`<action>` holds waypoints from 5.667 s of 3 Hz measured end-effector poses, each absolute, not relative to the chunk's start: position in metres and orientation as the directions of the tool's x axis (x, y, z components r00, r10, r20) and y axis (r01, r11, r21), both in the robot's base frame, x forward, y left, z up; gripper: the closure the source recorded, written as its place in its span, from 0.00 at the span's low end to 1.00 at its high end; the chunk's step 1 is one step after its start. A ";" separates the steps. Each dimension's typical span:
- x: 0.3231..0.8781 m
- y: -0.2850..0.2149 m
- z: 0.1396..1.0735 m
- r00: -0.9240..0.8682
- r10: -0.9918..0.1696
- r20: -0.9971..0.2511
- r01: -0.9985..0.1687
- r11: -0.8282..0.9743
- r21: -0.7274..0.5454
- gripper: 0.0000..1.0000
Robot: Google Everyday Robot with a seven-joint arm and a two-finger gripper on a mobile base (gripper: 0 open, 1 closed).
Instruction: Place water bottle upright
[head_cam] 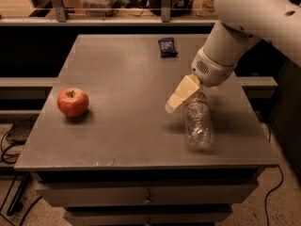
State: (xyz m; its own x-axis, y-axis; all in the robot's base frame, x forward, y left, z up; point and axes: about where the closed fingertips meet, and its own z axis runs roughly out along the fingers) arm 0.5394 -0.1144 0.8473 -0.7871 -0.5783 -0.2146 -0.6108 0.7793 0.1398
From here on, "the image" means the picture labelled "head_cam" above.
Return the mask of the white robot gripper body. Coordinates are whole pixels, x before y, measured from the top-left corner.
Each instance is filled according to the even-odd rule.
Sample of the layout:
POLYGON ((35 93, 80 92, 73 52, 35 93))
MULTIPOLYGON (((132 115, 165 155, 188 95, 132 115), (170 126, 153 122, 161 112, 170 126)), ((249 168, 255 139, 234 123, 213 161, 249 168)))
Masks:
POLYGON ((223 66, 212 61, 200 48, 191 65, 193 74, 207 88, 223 84, 232 74, 235 65, 223 66))

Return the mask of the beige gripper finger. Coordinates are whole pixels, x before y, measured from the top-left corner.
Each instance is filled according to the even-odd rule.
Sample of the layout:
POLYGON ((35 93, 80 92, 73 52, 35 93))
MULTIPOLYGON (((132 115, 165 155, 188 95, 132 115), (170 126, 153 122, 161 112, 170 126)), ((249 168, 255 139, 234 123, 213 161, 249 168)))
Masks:
POLYGON ((200 82, 198 78, 193 74, 186 75, 176 87, 174 93, 166 101, 166 112, 169 114, 174 113, 183 103, 196 94, 199 89, 200 82))

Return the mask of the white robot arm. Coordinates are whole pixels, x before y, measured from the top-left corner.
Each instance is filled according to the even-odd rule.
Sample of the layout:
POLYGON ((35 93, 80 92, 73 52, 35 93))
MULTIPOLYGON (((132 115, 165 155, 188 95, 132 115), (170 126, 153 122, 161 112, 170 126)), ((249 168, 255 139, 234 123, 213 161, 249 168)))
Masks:
POLYGON ((190 75, 186 75, 166 101, 175 112, 201 87, 226 81, 238 60, 260 40, 265 40, 301 66, 301 7, 290 0, 214 0, 218 21, 198 50, 190 75))

